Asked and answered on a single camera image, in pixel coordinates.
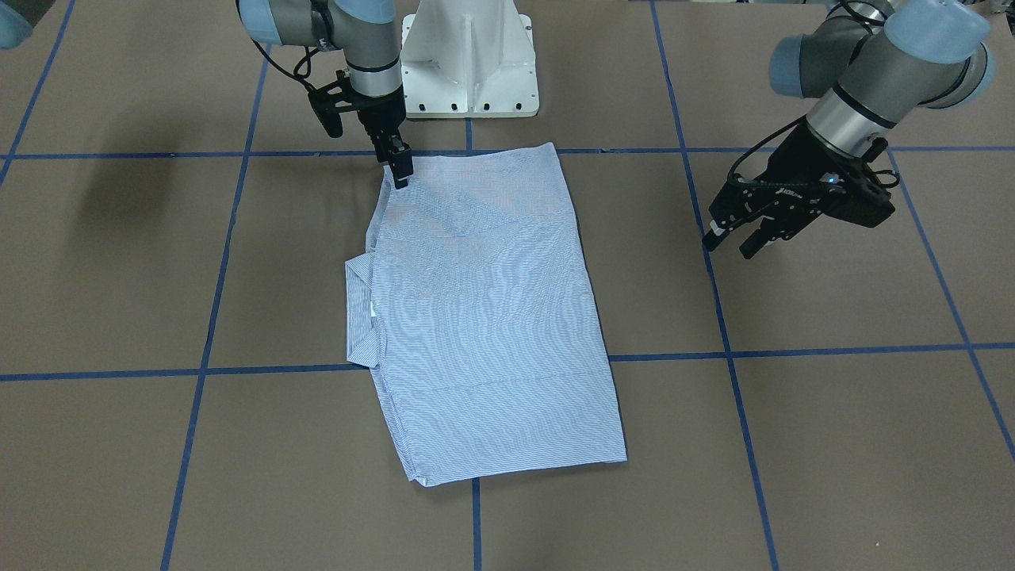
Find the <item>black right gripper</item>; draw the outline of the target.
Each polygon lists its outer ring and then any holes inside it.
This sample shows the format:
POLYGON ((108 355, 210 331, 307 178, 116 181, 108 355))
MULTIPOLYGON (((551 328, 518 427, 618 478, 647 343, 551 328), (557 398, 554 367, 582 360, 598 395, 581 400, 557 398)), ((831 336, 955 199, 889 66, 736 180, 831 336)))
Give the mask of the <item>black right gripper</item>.
POLYGON ((336 73, 333 83, 312 87, 308 101, 327 136, 337 140, 343 135, 342 115, 355 112, 369 135, 378 159, 385 159, 396 189, 408 186, 414 174, 412 148, 403 141, 401 124, 406 119, 404 87, 379 98, 360 94, 344 70, 336 73))

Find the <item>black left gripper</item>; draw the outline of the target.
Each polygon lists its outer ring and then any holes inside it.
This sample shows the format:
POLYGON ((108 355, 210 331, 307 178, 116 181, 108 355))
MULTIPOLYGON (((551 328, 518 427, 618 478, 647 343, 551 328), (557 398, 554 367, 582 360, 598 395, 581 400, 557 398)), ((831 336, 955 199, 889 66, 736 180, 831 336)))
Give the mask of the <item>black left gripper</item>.
POLYGON ((780 236, 797 235, 816 217, 877 227, 895 213, 893 184, 871 167, 885 148, 878 138, 872 153, 841 153, 816 135, 805 117, 791 121, 733 162, 708 206, 710 223, 701 245, 714 252, 730 232, 755 220, 761 226, 739 246, 748 260, 780 236))

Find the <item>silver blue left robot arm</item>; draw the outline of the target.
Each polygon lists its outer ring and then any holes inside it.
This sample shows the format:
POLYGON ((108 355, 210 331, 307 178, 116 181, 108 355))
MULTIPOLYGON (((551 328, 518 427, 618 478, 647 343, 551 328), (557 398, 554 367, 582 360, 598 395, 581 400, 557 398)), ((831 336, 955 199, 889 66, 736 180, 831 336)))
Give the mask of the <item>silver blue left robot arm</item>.
POLYGON ((793 239, 819 217, 864 228, 895 211, 898 175, 873 163, 913 109, 975 100, 994 76, 985 16, 959 1, 840 1, 810 35, 784 37, 769 62, 782 95, 815 101, 776 130, 779 144, 755 177, 735 162, 710 202, 701 243, 717 249, 743 225, 752 258, 793 239))

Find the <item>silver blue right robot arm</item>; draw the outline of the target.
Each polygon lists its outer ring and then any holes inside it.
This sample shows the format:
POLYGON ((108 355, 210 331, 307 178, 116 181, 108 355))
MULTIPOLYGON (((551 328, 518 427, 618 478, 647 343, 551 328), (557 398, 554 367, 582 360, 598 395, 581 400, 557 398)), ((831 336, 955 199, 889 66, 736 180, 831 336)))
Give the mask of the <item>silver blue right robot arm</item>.
POLYGON ((327 136, 343 135, 342 116, 355 113, 374 154, 396 188, 413 174, 406 120, 401 44, 392 1, 236 1, 247 35, 262 57, 307 91, 327 136), (312 58, 341 52, 346 65, 326 86, 309 82, 312 58))

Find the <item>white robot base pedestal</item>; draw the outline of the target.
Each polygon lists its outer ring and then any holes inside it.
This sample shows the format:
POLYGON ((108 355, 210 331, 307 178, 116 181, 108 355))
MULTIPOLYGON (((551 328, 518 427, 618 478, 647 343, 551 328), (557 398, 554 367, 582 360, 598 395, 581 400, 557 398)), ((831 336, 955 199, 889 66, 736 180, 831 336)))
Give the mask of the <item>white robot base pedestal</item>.
POLYGON ((422 1, 401 22, 411 121, 540 111, 533 22, 512 1, 422 1))

